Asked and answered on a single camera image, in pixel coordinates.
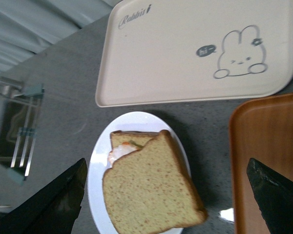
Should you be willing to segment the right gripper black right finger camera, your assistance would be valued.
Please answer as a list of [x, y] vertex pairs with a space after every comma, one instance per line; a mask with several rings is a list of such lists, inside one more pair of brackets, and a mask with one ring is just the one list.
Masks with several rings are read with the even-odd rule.
[[271, 234], [293, 234], [293, 181], [250, 158], [247, 176]]

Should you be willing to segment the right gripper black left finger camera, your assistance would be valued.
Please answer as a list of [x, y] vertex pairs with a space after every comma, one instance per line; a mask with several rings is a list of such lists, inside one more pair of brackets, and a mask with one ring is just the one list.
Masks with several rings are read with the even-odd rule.
[[87, 178], [84, 158], [4, 217], [0, 234], [69, 234], [81, 210]]

